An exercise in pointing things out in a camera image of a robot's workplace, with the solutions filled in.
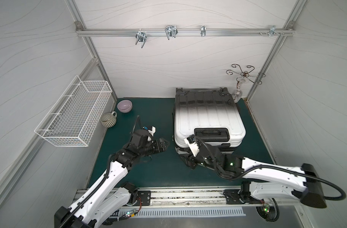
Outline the silver black hardshell suitcase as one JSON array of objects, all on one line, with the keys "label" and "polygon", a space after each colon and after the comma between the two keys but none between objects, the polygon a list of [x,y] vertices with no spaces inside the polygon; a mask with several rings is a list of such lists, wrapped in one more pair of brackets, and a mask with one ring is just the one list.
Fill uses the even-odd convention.
[{"label": "silver black hardshell suitcase", "polygon": [[227,88],[177,88],[173,111],[174,141],[178,154],[190,152],[185,139],[199,136],[230,154],[242,143],[246,130],[232,94]]}]

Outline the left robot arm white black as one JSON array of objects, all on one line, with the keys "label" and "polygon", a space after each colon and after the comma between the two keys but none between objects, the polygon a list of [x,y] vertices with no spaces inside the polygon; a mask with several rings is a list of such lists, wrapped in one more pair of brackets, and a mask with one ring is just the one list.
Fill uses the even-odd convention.
[{"label": "left robot arm white black", "polygon": [[136,118],[130,140],[118,152],[111,154],[107,168],[98,180],[69,207],[60,207],[54,215],[56,228],[98,228],[114,212],[138,200],[138,188],[126,182],[113,195],[112,189],[127,176],[143,157],[165,152],[169,142],[154,139],[156,128],[142,126]]}]

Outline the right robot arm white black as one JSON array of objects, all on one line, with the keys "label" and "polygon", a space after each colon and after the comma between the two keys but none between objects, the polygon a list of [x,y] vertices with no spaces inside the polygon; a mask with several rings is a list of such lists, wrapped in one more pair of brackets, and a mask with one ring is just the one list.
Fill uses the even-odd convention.
[{"label": "right robot arm white black", "polygon": [[341,201],[345,191],[336,184],[320,178],[311,164],[287,167],[259,162],[248,157],[223,153],[198,136],[184,140],[185,147],[176,147],[187,167],[198,165],[213,170],[228,181],[244,179],[237,193],[230,193],[234,201],[242,204],[261,203],[264,199],[281,198],[298,200],[312,208],[324,209],[326,202]]}]

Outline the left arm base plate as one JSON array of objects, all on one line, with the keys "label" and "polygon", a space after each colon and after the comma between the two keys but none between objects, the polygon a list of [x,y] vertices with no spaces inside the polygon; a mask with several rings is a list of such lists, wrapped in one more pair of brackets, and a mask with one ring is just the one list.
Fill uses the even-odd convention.
[{"label": "left arm base plate", "polygon": [[149,206],[150,202],[151,202],[151,191],[141,191],[138,190],[136,192],[134,192],[128,203],[127,206]]}]

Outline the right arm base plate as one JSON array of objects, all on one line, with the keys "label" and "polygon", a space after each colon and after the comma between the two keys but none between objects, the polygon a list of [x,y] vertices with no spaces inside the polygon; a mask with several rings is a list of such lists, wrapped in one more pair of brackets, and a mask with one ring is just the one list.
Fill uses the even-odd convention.
[{"label": "right arm base plate", "polygon": [[249,191],[243,190],[224,190],[226,204],[262,204],[260,200],[251,196]]}]

